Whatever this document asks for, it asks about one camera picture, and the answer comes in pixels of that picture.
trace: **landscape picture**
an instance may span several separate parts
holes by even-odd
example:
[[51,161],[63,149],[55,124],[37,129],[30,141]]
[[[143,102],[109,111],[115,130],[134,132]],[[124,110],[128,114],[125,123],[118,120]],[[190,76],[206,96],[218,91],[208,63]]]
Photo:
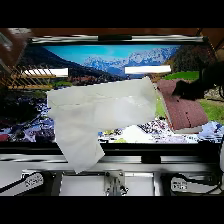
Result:
[[[54,89],[70,86],[138,79],[149,76],[160,79],[198,78],[196,57],[207,63],[215,61],[210,47],[205,45],[65,45],[26,47],[18,66],[68,68],[68,77],[50,80]],[[170,65],[171,73],[125,74],[125,67]],[[55,142],[54,122],[47,116],[46,90],[9,91],[1,102],[0,141]],[[197,135],[174,135],[165,120],[158,97],[156,120],[124,129],[99,132],[101,143],[196,143]]]

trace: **white fabric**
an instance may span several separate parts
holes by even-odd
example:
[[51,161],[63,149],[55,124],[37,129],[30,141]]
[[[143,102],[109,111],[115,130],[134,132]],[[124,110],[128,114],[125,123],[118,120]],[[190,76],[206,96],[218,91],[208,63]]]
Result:
[[98,132],[144,124],[155,117],[156,94],[148,77],[47,92],[57,144],[79,173],[104,156]]

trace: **sky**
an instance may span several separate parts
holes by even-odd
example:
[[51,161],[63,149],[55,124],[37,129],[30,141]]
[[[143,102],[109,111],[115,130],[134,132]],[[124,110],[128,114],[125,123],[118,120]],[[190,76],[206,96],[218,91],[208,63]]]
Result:
[[136,51],[151,50],[153,48],[176,47],[175,45],[65,45],[45,46],[47,50],[68,61],[83,65],[86,58],[99,56],[104,60],[127,58]]

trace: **white cloth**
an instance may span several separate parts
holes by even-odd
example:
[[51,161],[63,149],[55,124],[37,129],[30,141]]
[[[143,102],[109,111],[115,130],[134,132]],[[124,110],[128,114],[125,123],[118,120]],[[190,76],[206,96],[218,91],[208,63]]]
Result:
[[155,117],[156,94],[148,77],[47,92],[57,144],[76,173],[104,156],[98,132],[144,124]]

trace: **screen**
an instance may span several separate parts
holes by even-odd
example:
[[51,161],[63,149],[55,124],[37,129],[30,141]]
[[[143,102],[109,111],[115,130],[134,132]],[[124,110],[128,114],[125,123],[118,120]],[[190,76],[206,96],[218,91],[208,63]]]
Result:
[[[67,68],[67,77],[45,79],[47,85],[55,90],[144,76],[148,76],[156,87],[160,80],[198,79],[198,56],[205,63],[215,61],[213,52],[206,45],[28,45],[18,68],[34,65],[37,68]],[[171,72],[125,74],[125,67],[161,65],[170,65]],[[44,88],[8,90],[5,85],[1,86],[0,141],[56,141],[54,121],[47,115],[49,108],[46,91]],[[224,133],[224,103],[221,102],[218,90],[207,92],[205,99],[198,102],[208,118],[200,132],[174,133],[161,95],[157,94],[155,120],[147,124],[99,132],[98,140],[100,143],[197,143],[205,139],[220,142]]]

